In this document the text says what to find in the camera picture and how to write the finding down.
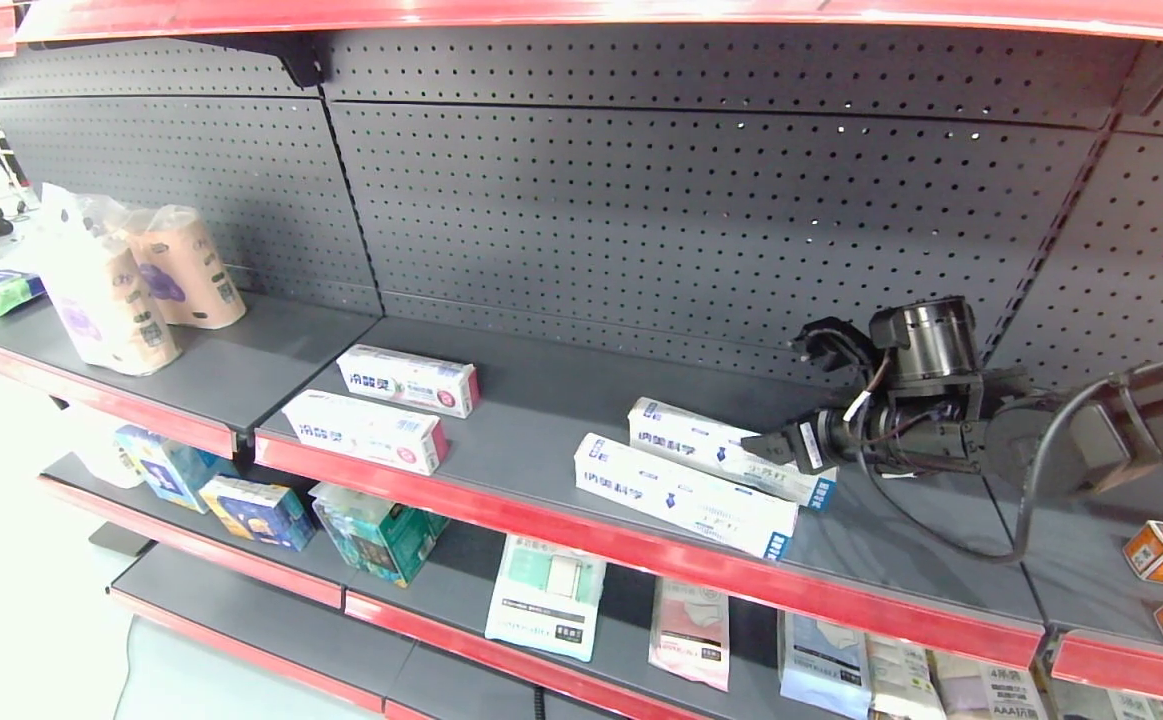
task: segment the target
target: white toothpaste box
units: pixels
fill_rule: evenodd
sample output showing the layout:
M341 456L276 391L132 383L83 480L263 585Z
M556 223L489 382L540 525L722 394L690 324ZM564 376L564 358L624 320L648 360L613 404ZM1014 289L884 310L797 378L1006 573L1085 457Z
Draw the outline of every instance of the white toothpaste box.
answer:
M355 345L337 358L337 366L345 387L355 395L424 407L454 418L466 418L479 402L473 365Z
M630 447L822 509L834 493L837 469L802 475L795 465L777 465L742 450L741 439L754 434L650 397L641 397L630 409Z
M764 496L614 439L587 434L573 459L582 491L755 557L780 559L795 532L799 502Z
M302 445L433 475L448 452L438 416L307 388L283 407Z

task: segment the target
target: teal box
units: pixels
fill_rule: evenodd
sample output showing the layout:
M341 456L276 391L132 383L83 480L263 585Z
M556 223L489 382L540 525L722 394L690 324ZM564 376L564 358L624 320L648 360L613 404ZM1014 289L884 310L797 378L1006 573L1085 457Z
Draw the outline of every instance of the teal box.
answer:
M377 578L408 587L429 557L448 519L384 497L319 483L315 514L342 559Z

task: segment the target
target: white package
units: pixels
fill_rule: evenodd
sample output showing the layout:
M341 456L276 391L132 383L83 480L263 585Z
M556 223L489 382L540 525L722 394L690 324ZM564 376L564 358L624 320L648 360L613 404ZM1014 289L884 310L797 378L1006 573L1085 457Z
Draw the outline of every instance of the white package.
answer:
M588 553L505 536L484 637L590 662L607 571Z
M839 470L802 475L795 465L777 465L742 450L741 439L754 434L649 397L630 409L630 447L821 509L832 498Z
M728 692L730 656L728 596L716 589L657 578L648 662Z
M587 434L573 459L582 491L755 557L780 559L795 532L799 502L764 496L613 439Z
M909 720L946 720L941 697L932 684L928 651L896 641L896 639L865 635L865 651L870 657L870 687L875 699L870 708Z
M283 407L302 445L433 475L448 451L438 416L307 388Z
M337 358L345 387L355 395L388 400L466 418L479 401L475 366L354 345Z

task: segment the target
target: pink package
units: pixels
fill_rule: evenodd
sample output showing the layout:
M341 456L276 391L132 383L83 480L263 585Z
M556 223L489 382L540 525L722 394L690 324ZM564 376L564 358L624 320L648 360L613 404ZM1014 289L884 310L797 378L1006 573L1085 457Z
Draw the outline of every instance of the pink package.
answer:
M728 596L657 578L648 662L728 692Z

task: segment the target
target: robotic arm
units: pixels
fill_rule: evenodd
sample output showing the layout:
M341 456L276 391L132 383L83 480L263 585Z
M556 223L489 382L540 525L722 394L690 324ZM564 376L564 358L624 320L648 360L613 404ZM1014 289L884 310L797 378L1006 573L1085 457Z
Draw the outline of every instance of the robotic arm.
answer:
M791 345L823 370L856 366L865 386L742 447L807 475L856 462L906 518L977 559L1025 556L1041 493L1098 493L1163 465L1163 361L1073 392L1034 391L1023 368L982 369L962 297L879 311L868 337L826 318ZM970 550L919 523L877 471L997 475L1016 484L1023 497L1012 551Z

